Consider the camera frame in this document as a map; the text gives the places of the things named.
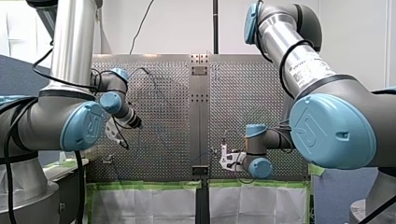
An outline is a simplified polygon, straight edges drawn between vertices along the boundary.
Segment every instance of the blue cap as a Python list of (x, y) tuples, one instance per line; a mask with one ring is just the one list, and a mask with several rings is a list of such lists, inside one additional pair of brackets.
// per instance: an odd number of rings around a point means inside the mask
[(265, 158), (255, 159), (248, 167), (248, 172), (255, 179), (266, 179), (270, 176), (272, 171), (272, 163)]
[(63, 151), (85, 150), (100, 137), (103, 126), (103, 110), (90, 101), (79, 106), (70, 115), (61, 133)]
[(249, 45), (254, 44), (254, 35), (256, 34), (256, 26), (257, 26), (256, 5), (257, 5), (256, 3), (250, 5), (247, 11), (247, 18), (245, 20), (244, 38), (245, 38), (245, 43)]
[(0, 96), (0, 105), (24, 98), (27, 96), (24, 95), (9, 95), (9, 96)]
[(106, 92), (100, 98), (101, 107), (109, 114), (117, 114), (121, 110), (121, 98), (114, 91)]
[(119, 77), (122, 77), (125, 81), (128, 81), (128, 72), (122, 68), (113, 68), (111, 71), (115, 72)]
[(323, 168), (359, 169), (376, 153), (375, 133), (367, 118), (329, 94), (308, 95), (294, 104), (290, 127), (296, 148)]
[(265, 124), (248, 124), (246, 138), (256, 137), (257, 135), (265, 133), (265, 131), (267, 131), (267, 126), (265, 126)]

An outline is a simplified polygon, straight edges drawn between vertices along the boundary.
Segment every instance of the white object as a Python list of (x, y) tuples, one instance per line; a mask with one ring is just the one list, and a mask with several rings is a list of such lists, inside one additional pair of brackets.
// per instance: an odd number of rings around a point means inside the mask
[(110, 118), (107, 121), (105, 133), (108, 139), (117, 142), (117, 144), (121, 145), (124, 143), (124, 140), (120, 136), (113, 118)]
[(212, 224), (307, 223), (307, 189), (211, 188), (209, 204)]
[(96, 191), (92, 223), (194, 224), (195, 189)]
[(242, 161), (246, 155), (246, 152), (227, 153), (227, 144), (221, 144), (221, 158), (219, 162), (224, 170), (241, 172), (244, 171)]

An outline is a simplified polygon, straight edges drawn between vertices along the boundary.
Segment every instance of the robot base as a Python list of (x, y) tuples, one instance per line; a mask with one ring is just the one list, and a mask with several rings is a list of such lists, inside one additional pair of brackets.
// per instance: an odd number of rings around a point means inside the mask
[[(14, 207), (18, 224), (59, 224), (59, 186), (49, 182), (47, 193)], [(10, 224), (8, 209), (0, 209), (0, 223)]]

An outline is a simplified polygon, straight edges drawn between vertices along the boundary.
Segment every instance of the robotic arm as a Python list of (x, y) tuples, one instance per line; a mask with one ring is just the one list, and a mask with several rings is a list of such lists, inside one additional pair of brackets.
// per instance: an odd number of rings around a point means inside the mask
[[(141, 127), (142, 120), (125, 102), (125, 71), (92, 74), (93, 29), (102, 0), (27, 2), (53, 37), (50, 82), (38, 98), (0, 97), (0, 222), (52, 224), (59, 223), (59, 191), (44, 176), (37, 151), (93, 147), (106, 113), (131, 128)], [(105, 92), (98, 103), (93, 92)]]
[(321, 30), (311, 9), (258, 2), (247, 13), (245, 40), (280, 70), (284, 90), (294, 99), (290, 135), (309, 162), (348, 170), (396, 166), (396, 98), (369, 92), (318, 56)]

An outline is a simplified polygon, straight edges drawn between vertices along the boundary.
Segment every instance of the metal bar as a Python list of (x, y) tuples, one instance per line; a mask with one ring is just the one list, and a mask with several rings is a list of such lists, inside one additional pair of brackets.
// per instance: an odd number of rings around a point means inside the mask
[(219, 54), (219, 0), (213, 0), (213, 48)]
[[(90, 85), (96, 9), (94, 0), (59, 1), (50, 69), (52, 76)], [(64, 87), (64, 84), (51, 81), (46, 89)]]

